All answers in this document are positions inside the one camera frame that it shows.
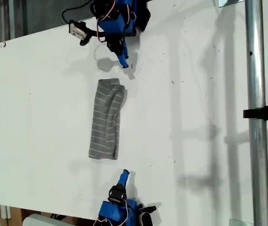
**white tabletop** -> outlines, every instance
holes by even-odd
[[[155,225],[252,222],[244,3],[155,0],[128,69],[68,26],[0,44],[0,204],[95,218],[123,169]],[[95,19],[88,20],[95,29]],[[268,0],[264,1],[268,104]],[[88,158],[97,82],[127,91],[117,161]]]

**metal pole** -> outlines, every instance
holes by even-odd
[[[246,0],[249,109],[266,105],[262,0]],[[250,119],[250,152],[254,226],[268,226],[267,124]]]

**striped fabric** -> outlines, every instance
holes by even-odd
[[[89,157],[117,159],[119,141],[119,113],[125,87],[119,79],[99,80],[95,94]]]

